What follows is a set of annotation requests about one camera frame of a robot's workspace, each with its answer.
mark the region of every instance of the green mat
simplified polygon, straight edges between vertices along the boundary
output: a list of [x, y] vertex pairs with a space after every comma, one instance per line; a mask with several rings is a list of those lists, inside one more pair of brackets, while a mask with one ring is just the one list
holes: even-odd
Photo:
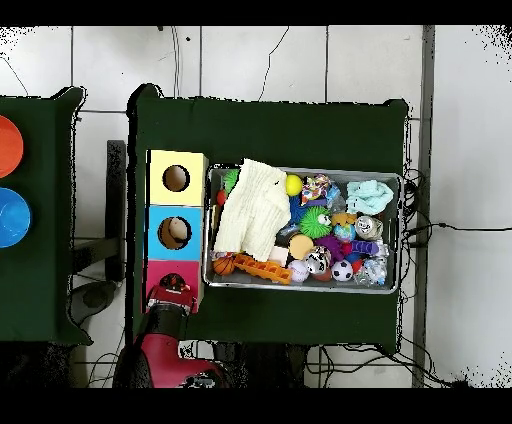
[[25, 238], [0, 249], [0, 340], [91, 343], [66, 313], [72, 124], [83, 97], [76, 87], [50, 99], [0, 96], [0, 115], [14, 122], [24, 141], [20, 165], [0, 187], [18, 192], [32, 212]]
[[[407, 104], [297, 104], [166, 99], [151, 85], [129, 102], [129, 162], [135, 167], [133, 328], [141, 315], [145, 153], [202, 152], [210, 163], [247, 157], [273, 166], [402, 175]], [[310, 293], [206, 287], [187, 338], [302, 344], [379, 343], [395, 351], [398, 292]]]

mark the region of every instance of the purple toy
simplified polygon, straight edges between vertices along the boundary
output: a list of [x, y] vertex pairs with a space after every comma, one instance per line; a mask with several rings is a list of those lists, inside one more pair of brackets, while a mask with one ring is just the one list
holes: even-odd
[[354, 240], [352, 242], [352, 252], [376, 255], [379, 252], [379, 246], [372, 241]]
[[306, 203], [304, 206], [325, 206], [327, 205], [327, 199], [314, 199], [314, 200], [308, 200], [308, 203]]
[[331, 252], [331, 263], [329, 266], [332, 266], [334, 262], [340, 262], [343, 260], [341, 242], [332, 234], [315, 239], [314, 242], [317, 246], [324, 246], [329, 250], [329, 252]]

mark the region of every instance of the yellow box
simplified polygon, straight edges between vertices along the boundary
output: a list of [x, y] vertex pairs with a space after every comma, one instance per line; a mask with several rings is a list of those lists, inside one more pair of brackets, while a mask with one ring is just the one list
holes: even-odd
[[[152, 205], [203, 206], [208, 159], [202, 153], [151, 150], [147, 152], [146, 160], [148, 158], [151, 160], [149, 197]], [[184, 188], [178, 183], [181, 177], [186, 177]]]

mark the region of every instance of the orange basketball toy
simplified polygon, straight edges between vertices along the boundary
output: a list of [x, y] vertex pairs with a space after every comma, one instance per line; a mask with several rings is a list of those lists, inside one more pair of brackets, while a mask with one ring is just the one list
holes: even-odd
[[213, 271], [219, 275], [229, 275], [235, 269], [235, 258], [220, 258], [213, 261]]

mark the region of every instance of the stacked boxes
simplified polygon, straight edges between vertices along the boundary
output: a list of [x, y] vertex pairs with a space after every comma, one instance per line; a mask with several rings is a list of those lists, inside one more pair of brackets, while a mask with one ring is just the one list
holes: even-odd
[[163, 277], [177, 274], [190, 287], [196, 299], [193, 312], [197, 312], [203, 296], [201, 255], [208, 160], [202, 153], [163, 150], [148, 151], [146, 160], [149, 165], [146, 175], [149, 178], [148, 249], [145, 252], [148, 262], [142, 298], [147, 299], [150, 290]]

